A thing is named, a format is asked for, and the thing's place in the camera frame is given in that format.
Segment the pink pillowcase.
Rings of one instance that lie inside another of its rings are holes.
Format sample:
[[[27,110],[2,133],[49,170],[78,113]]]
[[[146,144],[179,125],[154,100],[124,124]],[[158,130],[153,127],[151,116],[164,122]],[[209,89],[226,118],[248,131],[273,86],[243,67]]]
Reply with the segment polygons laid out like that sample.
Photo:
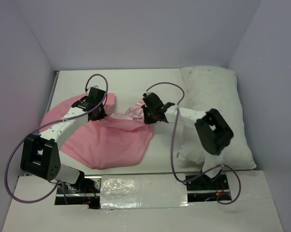
[[[61,151],[91,169],[138,165],[153,136],[153,127],[144,124],[143,101],[124,114],[113,112],[114,93],[107,94],[107,117],[79,127],[62,145]]]

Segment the white pillow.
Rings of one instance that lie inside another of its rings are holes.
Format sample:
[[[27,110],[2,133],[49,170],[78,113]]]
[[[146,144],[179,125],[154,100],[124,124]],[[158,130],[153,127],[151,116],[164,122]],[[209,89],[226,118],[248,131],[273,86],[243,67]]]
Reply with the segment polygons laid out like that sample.
[[[257,165],[245,137],[236,73],[214,66],[185,67],[180,72],[185,90],[183,107],[206,112],[217,109],[233,131],[234,137],[221,152],[219,161],[234,170],[255,169]]]

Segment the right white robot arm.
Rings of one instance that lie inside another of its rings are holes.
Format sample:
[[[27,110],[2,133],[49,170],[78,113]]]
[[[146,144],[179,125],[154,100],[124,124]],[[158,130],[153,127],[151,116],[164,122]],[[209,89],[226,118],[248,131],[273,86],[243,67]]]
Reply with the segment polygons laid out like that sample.
[[[164,104],[157,94],[148,92],[143,94],[144,123],[154,124],[157,122],[173,123],[172,143],[175,140],[177,125],[186,126],[196,130],[196,134],[206,151],[204,166],[200,174],[189,180],[180,180],[188,184],[196,179],[201,179],[201,184],[206,189],[212,189],[218,183],[222,164],[219,156],[233,138],[233,131],[216,109],[209,111],[195,111],[179,107],[177,104],[168,102]]]

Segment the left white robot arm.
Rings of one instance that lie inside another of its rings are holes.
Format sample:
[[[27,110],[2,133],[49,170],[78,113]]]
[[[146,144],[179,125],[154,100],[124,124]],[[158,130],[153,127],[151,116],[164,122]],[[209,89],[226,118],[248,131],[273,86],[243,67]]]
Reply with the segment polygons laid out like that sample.
[[[90,88],[89,93],[75,101],[64,116],[39,134],[29,134],[23,144],[20,168],[22,171],[47,181],[60,181],[76,193],[86,186],[83,171],[60,161],[60,148],[89,119],[100,120],[106,116],[103,100],[104,90]]]

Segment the silver tape patch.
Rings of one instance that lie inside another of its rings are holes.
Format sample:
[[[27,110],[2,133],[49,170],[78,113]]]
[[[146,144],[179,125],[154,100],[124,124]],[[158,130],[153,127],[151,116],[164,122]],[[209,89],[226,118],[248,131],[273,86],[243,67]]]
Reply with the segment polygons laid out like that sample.
[[[189,206],[187,187],[172,174],[104,175],[100,204],[104,210]]]

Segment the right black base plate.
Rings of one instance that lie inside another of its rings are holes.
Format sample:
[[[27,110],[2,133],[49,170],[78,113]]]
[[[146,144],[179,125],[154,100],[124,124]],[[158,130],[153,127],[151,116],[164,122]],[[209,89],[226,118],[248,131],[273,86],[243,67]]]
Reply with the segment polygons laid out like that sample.
[[[217,196],[219,196],[220,201],[232,200],[226,174],[221,174],[212,184],[207,183],[204,177],[187,184],[189,203],[215,202]]]

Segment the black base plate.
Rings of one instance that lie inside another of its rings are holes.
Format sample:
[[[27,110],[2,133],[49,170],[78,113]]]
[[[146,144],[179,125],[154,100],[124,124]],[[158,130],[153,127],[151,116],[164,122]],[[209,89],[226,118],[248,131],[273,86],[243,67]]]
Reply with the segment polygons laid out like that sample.
[[[204,177],[187,184],[189,203],[215,202],[217,196],[219,196],[220,201],[232,200],[226,174],[221,174],[212,184],[207,183]]]
[[[79,184],[59,184],[55,205],[85,205],[89,209],[100,209],[101,176],[85,176]]]

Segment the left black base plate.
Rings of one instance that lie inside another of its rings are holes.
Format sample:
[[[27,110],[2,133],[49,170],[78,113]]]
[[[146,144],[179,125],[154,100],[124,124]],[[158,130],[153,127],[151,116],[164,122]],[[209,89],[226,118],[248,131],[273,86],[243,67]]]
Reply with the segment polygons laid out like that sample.
[[[59,184],[55,205],[85,205],[89,209],[100,209],[101,176],[85,176],[79,184]]]

